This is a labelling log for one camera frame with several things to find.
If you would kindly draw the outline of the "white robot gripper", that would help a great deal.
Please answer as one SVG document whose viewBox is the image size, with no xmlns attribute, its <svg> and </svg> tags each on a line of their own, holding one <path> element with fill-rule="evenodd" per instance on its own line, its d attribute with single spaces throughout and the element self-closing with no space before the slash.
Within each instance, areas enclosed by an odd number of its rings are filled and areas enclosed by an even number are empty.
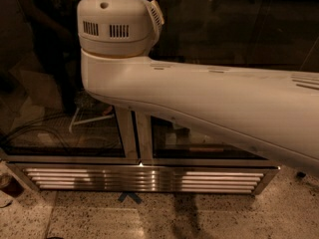
<svg viewBox="0 0 319 239">
<path fill-rule="evenodd" d="M 146 13 L 139 26 L 139 32 L 142 35 L 142 55 L 147 55 L 152 47 L 159 41 L 164 17 L 160 4 L 156 0 L 140 0 L 144 5 Z"/>
</svg>

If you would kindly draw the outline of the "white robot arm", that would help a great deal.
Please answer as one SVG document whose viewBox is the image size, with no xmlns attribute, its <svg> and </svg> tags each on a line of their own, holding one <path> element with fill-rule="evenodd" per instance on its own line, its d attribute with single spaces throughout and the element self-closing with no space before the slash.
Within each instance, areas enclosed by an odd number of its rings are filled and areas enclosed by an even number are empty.
<svg viewBox="0 0 319 239">
<path fill-rule="evenodd" d="M 81 0 L 77 20 L 93 98 L 319 175 L 317 74 L 153 60 L 163 24 L 155 1 Z"/>
</svg>

